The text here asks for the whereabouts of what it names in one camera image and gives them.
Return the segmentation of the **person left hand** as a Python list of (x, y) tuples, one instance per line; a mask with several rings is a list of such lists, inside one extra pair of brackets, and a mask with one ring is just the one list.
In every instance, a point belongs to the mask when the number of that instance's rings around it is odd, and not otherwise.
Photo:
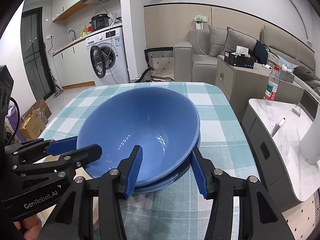
[(24, 239), (36, 240), (41, 232), (42, 223), (37, 215), (33, 215), (20, 222), (14, 222), (18, 230), (25, 230)]

